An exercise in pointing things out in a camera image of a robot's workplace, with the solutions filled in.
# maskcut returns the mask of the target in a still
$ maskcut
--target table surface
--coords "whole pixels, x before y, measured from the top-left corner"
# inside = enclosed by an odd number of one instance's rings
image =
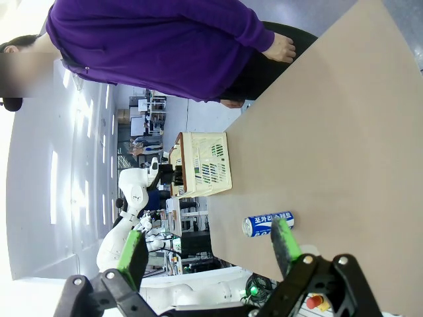
[[[382,310],[420,315],[423,80],[380,1],[359,1],[227,130],[233,189],[213,254],[281,280],[247,216],[292,211],[300,244],[357,257]],[[266,126],[266,129],[254,127]]]

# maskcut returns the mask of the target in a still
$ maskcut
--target pocari sweat can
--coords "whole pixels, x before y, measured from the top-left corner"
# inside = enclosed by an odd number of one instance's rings
[[[263,236],[270,233],[272,220],[275,218],[284,218],[286,223],[293,228],[293,215],[290,211],[282,213],[269,213],[267,215],[247,217],[243,221],[243,232],[246,236]]]

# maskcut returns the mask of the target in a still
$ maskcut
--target white ceiling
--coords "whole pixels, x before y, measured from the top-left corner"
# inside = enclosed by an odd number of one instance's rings
[[[112,226],[112,199],[117,194],[117,122],[112,135],[114,87],[110,87],[106,109],[106,85],[84,82],[79,92],[66,74],[69,82],[65,87],[65,69],[60,63],[55,65],[54,75],[52,94],[26,99],[15,115],[6,200],[13,279],[95,275],[99,239]],[[90,105],[93,114],[88,134]],[[53,152],[57,153],[57,186],[51,177]]]

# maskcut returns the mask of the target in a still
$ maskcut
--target beige plastic basket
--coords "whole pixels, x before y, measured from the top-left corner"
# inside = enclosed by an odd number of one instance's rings
[[[169,161],[182,166],[183,186],[172,185],[178,197],[209,196],[232,188],[226,133],[179,133]]]

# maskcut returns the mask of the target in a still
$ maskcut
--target humanoid robot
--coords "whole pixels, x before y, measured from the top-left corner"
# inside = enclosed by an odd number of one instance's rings
[[[122,220],[104,237],[100,245],[96,259],[100,272],[117,267],[126,238],[133,229],[145,234],[149,252],[173,247],[172,240],[167,240],[164,234],[152,228],[150,212],[146,211],[141,218],[137,217],[148,203],[147,191],[156,188],[160,177],[157,158],[153,159],[149,168],[121,171],[118,185],[128,202],[128,210],[120,212]]]
[[[121,211],[122,219],[104,237],[97,254],[96,263],[100,272],[118,267],[120,256],[128,234],[131,230],[144,233],[149,252],[173,248],[180,252],[180,239],[169,239],[158,229],[152,228],[151,213],[145,211],[141,218],[139,212],[147,205],[148,190],[153,190],[161,178],[157,159],[149,168],[129,168],[123,170],[119,176],[119,188],[128,202],[127,211]],[[169,307],[191,304],[216,304],[223,302],[239,302],[240,291],[245,288],[245,283],[250,276],[249,272],[236,275],[233,279],[218,275],[210,285],[201,287],[191,283],[170,282],[169,287],[141,287],[139,292],[156,313],[165,311]]]

